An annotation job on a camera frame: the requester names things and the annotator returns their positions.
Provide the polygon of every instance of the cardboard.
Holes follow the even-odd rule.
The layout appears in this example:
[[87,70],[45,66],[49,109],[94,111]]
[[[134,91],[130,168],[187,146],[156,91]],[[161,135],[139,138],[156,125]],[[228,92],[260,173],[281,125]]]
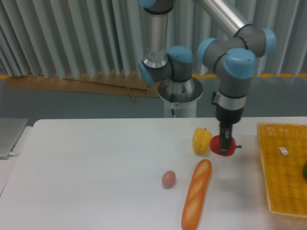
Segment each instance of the cardboard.
[[113,69],[108,76],[103,75],[102,72],[97,72],[96,75],[92,78],[90,78],[86,73],[83,73],[76,79],[71,74],[68,74],[64,79],[96,82],[142,90],[146,90],[148,87],[148,84],[144,82],[143,78],[138,75],[137,71],[135,70],[132,71],[128,76],[125,76],[124,71],[122,71],[120,75],[116,75],[115,70]]
[[29,74],[22,77],[9,78],[6,87],[16,87],[25,89],[56,90],[71,92],[93,92],[114,95],[129,95],[134,100],[134,96],[158,97],[158,85],[147,85],[145,89],[135,89],[125,86],[108,85],[97,82],[59,79],[56,77],[44,78],[43,76],[34,77]]

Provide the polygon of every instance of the plastic basket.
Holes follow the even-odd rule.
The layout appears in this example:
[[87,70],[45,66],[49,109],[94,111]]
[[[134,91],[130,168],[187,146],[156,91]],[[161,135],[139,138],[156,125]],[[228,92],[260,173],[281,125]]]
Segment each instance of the plastic basket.
[[270,212],[307,218],[307,126],[258,123],[258,138]]

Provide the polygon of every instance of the brown egg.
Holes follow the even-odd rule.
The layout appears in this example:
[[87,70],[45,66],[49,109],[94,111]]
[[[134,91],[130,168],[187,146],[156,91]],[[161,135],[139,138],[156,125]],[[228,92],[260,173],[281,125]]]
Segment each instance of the brown egg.
[[174,173],[174,171],[167,171],[162,176],[162,184],[164,185],[164,187],[170,188],[174,185],[175,179],[176,179],[176,174]]

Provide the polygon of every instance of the laptop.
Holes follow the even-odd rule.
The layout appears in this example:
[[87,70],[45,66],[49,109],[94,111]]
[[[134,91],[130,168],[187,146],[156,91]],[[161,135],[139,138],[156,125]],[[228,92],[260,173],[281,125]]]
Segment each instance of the laptop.
[[0,118],[0,160],[8,159],[20,136],[24,132],[28,119]]

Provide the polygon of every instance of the silver metal tube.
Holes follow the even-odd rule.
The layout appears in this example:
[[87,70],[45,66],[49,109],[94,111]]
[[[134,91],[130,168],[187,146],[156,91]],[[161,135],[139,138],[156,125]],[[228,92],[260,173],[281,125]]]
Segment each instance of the silver metal tube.
[[215,20],[229,37],[246,24],[248,20],[227,0],[194,0]]
[[168,14],[153,15],[147,13],[145,65],[160,68],[167,63],[165,50]]
[[166,80],[168,95],[174,95],[176,98],[185,97],[189,98],[195,89],[195,84],[192,78],[184,82],[175,82],[170,79]]
[[228,110],[238,110],[242,109],[245,106],[246,103],[246,96],[242,98],[229,98],[222,94],[219,95],[219,101],[218,104]]

